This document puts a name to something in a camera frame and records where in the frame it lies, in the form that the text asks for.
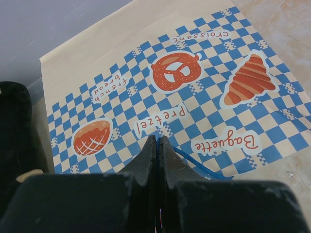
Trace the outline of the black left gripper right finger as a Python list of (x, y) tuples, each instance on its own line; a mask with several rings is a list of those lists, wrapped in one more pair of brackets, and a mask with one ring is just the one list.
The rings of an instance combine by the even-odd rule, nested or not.
[(208, 180), (160, 139), (165, 233), (308, 233), (292, 190), (276, 181)]

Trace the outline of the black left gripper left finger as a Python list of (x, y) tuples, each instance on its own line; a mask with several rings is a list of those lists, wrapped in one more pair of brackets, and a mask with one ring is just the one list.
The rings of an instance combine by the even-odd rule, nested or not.
[(17, 189), (3, 233), (153, 233), (156, 138), (118, 173), (34, 175)]

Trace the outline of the black floral plush blanket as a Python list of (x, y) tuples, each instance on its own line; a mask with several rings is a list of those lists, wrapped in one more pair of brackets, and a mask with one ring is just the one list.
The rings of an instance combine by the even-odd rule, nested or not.
[(32, 125), (32, 102), (27, 88), (16, 82), (0, 83), (0, 214), (18, 188), (17, 178), (33, 170), (48, 171), (40, 156)]

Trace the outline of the blue checkered paper bag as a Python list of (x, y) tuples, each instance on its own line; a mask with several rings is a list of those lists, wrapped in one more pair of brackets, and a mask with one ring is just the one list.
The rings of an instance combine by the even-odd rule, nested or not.
[(150, 135), (203, 176), (311, 146), (311, 101), (229, 0), (135, 0), (41, 59), (56, 173), (118, 172)]

